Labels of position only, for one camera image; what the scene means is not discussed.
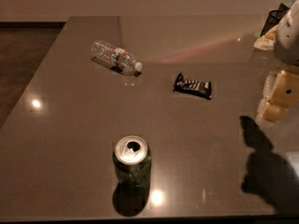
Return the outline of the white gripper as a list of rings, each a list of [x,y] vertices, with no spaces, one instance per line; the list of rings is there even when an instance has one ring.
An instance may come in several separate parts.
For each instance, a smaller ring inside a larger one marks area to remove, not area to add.
[[[283,63],[299,65],[299,0],[280,20],[275,37],[275,54]],[[299,101],[299,68],[271,71],[263,85],[257,114],[260,119],[276,123]]]

